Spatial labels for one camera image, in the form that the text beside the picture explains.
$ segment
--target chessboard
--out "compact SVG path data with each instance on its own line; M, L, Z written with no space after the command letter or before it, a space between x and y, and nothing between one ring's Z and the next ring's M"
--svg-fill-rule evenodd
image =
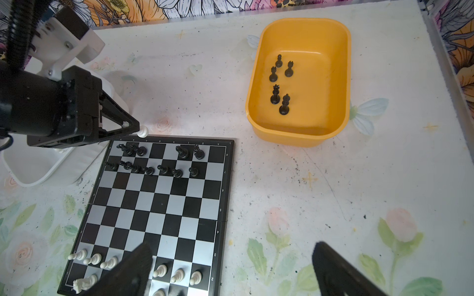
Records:
M120 144L137 144L145 147L146 153L127 155L117 147ZM202 159L194 155L195 145L204 152ZM189 151L186 159L178 154L176 146ZM58 293L76 295L74 280L92 275L100 280L110 272L109 268L101 269L101 263L113 257L121 262L139 244L147 242L153 262L146 296L160 289L167 296L218 295L233 152L234 141L227 139L126 136L112 140L71 252L86 250L86 259L100 254L101 260L96 265L69 260ZM153 167L154 172L132 173L123 165L105 165L121 161ZM168 172L160 171L159 165L169 168ZM195 173L190 175L191 167L198 172L194 177ZM182 171L181 177L172 174L175 169ZM154 278L154 270L162 264L167 273ZM184 271L184 279L170 283L178 269ZM195 271L202 274L202 280L190 285Z

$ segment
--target white pawn held by gripper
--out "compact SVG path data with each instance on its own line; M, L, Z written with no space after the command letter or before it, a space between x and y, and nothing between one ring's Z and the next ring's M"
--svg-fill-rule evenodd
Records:
M164 277L167 271L168 271L168 268L166 268L166 265L162 264L158 266L158 268L155 271L153 271L153 277L162 278Z
M105 262L102 262L100 264L100 268L104 269L104 268L114 268L117 264L118 264L119 260L117 259L117 257L112 257L109 259L109 261L105 261Z
M179 283L182 281L183 278L184 278L184 270L180 268L175 272L174 276L171 277L170 283L172 284Z
M95 254L94 256L84 259L84 264L89 265L92 263L92 265L97 265L99 262L102 260L102 255L99 253Z
M87 251L85 249L83 249L83 250L80 250L77 253L74 253L74 254L71 254L71 255L67 256L67 259L68 260L74 260L74 259L84 260L86 258L86 256L87 256Z
M88 278L78 278L73 282L73 289L76 291L76 294L79 294L83 290L89 290L95 283L97 283L97 276L95 274Z
M164 293L163 289L159 289L158 291L153 293L153 296L166 296L166 294Z
M197 285L202 280L202 274L199 271L195 271L191 275L191 279L189 280L189 284L191 286Z

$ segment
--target orange plastic container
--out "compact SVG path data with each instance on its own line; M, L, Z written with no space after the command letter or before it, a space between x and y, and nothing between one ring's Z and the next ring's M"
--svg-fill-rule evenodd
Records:
M271 67L282 55L278 80ZM294 74L286 77L288 61ZM351 35L343 24L327 18L284 18L263 31L248 89L246 113L263 140L312 147L337 135L349 120ZM270 102L280 85L280 103ZM290 112L279 108L289 94Z

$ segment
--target chessboard border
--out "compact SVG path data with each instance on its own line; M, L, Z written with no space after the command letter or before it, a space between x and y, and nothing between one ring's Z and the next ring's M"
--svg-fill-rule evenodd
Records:
M124 136L117 139L110 140L107 145L107 150L105 152L104 158L102 160L102 165L99 169L99 174L94 183L94 188L92 189L91 197L87 203L87 207L84 213L84 217L81 221L81 226L76 235L74 241L74 246L71 250L71 253L77 249L80 243L79 236L82 236L84 228L86 226L87 218L89 217L89 212L92 206L93 199L99 188L100 179L103 172L105 171L105 165L103 164L108 158L109 153L112 148L114 141L127 141L127 142L151 142L151 143L163 143L163 144L189 144L189 145L207 145L207 146L224 146L226 147L226 155L224 157L224 172L228 171L227 176L223 176L221 184L221 195L219 197L219 215L216 222L216 237L214 239L214 259L212 260L211 274L210 274L210 284L208 288L208 295L218 296L220 288L220 275L222 271L222 261L224 258L224 240L225 232L227 226L227 213L229 205L229 194L230 194L230 183L232 178L232 165L234 159L234 148L235 141L232 139L218 139L218 138L199 138L199 137L172 137L172 136L148 136L146 138L140 138L138 136ZM71 270L73 260L68 260L66 268L64 269L63 276L61 278L60 285L58 287L57 293L65 296L75 296L75 294L68 286L66 285L67 276Z

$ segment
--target white pawn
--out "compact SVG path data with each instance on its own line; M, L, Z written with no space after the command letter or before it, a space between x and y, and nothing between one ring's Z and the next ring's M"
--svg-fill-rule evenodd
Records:
M166 294L164 293L163 289L159 289L158 291L153 293L153 296L166 296Z
M76 294L79 294L83 290L89 290L95 283L97 283L97 276L95 274L88 278L78 278L73 282L73 289L76 291Z
M199 271L195 271L191 275L191 279L189 280L189 284L191 286L197 285L202 280L202 274Z
M171 277L170 283L172 284L179 283L182 281L183 278L184 278L184 270L180 268L175 272L174 276Z
M158 266L158 268L155 271L153 271L153 277L162 278L167 273L167 271L168 271L168 268L166 268L166 265L162 264Z
M86 256L87 256L87 251L85 249L82 249L77 253L73 253L73 254L67 256L67 259L68 260L74 260L74 259L84 260L84 258L86 258Z
M117 259L117 257L112 257L109 259L109 261L105 261L105 262L102 262L100 264L100 268L104 269L104 268L114 268L117 264L118 264L119 260Z
M84 259L84 264L89 265L92 263L92 265L97 265L101 260L102 260L102 255L97 253L90 258Z

